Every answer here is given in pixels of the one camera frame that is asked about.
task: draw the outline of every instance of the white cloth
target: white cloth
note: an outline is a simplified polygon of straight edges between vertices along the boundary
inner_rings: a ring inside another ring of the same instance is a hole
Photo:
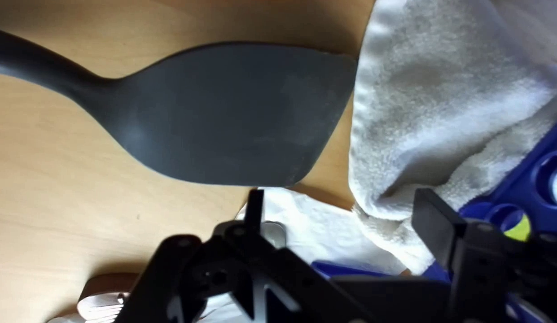
[[[245,207],[237,219],[244,218]],[[282,223],[286,244],[305,262],[329,260],[396,275],[404,265],[364,237],[352,212],[286,188],[264,188],[264,221]],[[229,296],[209,299],[201,323],[248,322]]]
[[[410,223],[414,190],[459,209],[495,188],[557,121],[556,95],[557,69],[532,63],[488,0],[377,0],[350,149],[365,235],[421,274],[433,258]]]

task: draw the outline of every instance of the spatula handle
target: spatula handle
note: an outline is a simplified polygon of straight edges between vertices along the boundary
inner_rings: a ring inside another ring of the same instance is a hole
[[[105,79],[28,40],[0,31],[0,74],[50,88],[70,98]]]

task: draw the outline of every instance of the spatula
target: spatula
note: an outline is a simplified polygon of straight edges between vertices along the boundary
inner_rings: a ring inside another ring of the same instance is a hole
[[[108,79],[0,31],[0,74],[69,97],[141,163],[198,183],[301,180],[346,106],[355,71],[346,55],[219,43]]]

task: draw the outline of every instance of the spatula head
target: spatula head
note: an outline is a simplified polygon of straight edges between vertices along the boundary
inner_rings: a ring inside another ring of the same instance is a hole
[[[222,43],[183,51],[77,99],[132,156],[173,178],[291,186],[326,145],[356,61]]]

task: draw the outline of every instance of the table surface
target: table surface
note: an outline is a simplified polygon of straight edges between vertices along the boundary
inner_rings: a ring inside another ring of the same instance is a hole
[[[497,1],[504,18],[520,27],[533,53],[546,61],[557,61],[557,47],[545,46],[557,43],[557,12],[551,10],[556,3]],[[372,4],[10,0],[0,1],[0,29],[97,74],[120,77],[217,41],[296,44],[357,57]],[[545,12],[553,19],[541,19]],[[295,190],[351,207],[350,124],[349,105]],[[215,224],[235,215],[247,191],[149,171],[70,100],[0,76],[0,322],[42,322],[69,311],[90,276],[142,270],[169,235],[208,238]]]

